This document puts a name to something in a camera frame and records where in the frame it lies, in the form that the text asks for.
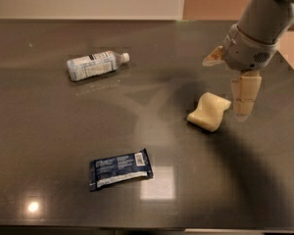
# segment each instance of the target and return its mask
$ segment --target table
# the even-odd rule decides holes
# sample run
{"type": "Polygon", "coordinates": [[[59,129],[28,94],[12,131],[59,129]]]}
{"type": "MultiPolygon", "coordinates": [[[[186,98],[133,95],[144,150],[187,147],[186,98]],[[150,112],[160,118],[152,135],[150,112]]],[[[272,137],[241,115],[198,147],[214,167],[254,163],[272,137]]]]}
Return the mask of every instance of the table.
{"type": "Polygon", "coordinates": [[[202,67],[233,22],[0,21],[0,225],[294,232],[294,70],[262,71],[253,114],[186,121],[225,65],[202,67]],[[68,59],[128,52],[71,82],[68,59]],[[146,148],[154,179],[88,191],[91,160],[146,148]],[[37,203],[36,211],[28,206],[37,203]]]}

